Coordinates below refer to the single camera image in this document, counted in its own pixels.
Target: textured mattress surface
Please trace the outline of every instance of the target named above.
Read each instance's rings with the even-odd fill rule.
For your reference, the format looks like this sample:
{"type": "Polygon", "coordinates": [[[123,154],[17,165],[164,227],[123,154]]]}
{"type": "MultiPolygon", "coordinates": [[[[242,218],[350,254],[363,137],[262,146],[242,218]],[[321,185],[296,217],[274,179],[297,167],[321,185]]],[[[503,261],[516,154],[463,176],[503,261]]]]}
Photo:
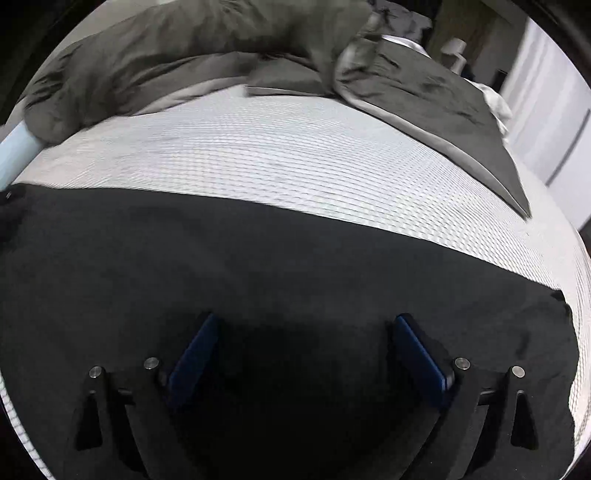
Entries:
{"type": "MultiPolygon", "coordinates": [[[[589,440],[591,261],[546,187],[517,162],[532,219],[446,157],[323,98],[248,98],[243,87],[112,118],[43,151],[17,181],[250,200],[425,239],[563,291],[580,359],[569,406],[576,456],[589,440]]],[[[10,403],[11,421],[50,477],[10,403]]]]}

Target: screw head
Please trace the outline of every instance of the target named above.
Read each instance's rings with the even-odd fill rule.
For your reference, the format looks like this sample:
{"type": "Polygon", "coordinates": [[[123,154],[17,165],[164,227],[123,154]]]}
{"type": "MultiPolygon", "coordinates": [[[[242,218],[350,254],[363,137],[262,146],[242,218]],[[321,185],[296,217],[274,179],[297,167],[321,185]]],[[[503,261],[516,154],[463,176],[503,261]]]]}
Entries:
{"type": "Polygon", "coordinates": [[[88,374],[90,375],[91,378],[96,378],[96,377],[99,377],[102,372],[103,372],[103,369],[97,365],[96,367],[92,367],[90,369],[90,371],[88,372],[88,374]]]}
{"type": "Polygon", "coordinates": [[[158,364],[160,363],[160,360],[158,360],[156,357],[151,356],[150,358],[147,358],[144,361],[144,368],[146,370],[152,370],[154,368],[156,368],[158,366],[158,364]]]}
{"type": "Polygon", "coordinates": [[[456,358],[454,360],[454,364],[456,364],[456,367],[458,367],[460,370],[468,370],[470,368],[470,361],[462,356],[456,358]]]}
{"type": "Polygon", "coordinates": [[[525,377],[525,370],[523,370],[519,365],[514,366],[511,371],[517,378],[525,377]]]}

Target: black cloth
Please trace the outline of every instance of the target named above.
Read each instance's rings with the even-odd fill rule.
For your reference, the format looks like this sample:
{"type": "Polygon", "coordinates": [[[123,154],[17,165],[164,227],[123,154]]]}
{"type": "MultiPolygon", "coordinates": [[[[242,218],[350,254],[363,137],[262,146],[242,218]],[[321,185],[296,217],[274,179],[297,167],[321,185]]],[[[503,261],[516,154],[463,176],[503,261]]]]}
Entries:
{"type": "Polygon", "coordinates": [[[396,454],[371,480],[398,478],[433,419],[388,367],[385,324],[402,312],[451,355],[522,366],[553,453],[545,479],[573,458],[577,341],[547,287],[429,241],[257,203],[13,189],[0,206],[0,368],[56,478],[88,370],[149,356],[170,369],[206,311],[224,320],[219,349],[176,422],[212,478],[337,478],[383,445],[396,454]]]}

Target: gray comforter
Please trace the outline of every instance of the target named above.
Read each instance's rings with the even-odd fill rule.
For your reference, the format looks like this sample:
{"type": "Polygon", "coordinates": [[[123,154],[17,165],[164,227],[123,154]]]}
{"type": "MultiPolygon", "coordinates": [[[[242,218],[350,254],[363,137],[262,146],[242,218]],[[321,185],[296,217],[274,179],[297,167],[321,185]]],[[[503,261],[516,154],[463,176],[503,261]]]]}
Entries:
{"type": "Polygon", "coordinates": [[[73,44],[27,91],[29,130],[57,144],[113,115],[239,83],[337,96],[446,155],[523,217],[530,207],[477,88],[381,38],[364,0],[177,0],[73,44]]]}

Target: blue gripper pad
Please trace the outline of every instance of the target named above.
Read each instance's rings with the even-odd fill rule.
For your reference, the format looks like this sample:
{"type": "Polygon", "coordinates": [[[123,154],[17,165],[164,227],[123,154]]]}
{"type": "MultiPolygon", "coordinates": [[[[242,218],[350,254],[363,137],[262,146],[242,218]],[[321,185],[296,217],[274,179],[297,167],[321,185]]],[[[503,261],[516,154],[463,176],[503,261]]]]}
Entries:
{"type": "Polygon", "coordinates": [[[450,359],[433,356],[424,334],[409,314],[396,317],[392,335],[398,358],[423,398],[435,408],[444,409],[453,384],[453,370],[444,365],[450,359]]]}
{"type": "Polygon", "coordinates": [[[168,378],[169,408],[178,410],[188,402],[217,344],[219,320],[213,314],[201,325],[197,335],[178,360],[168,378]]]}

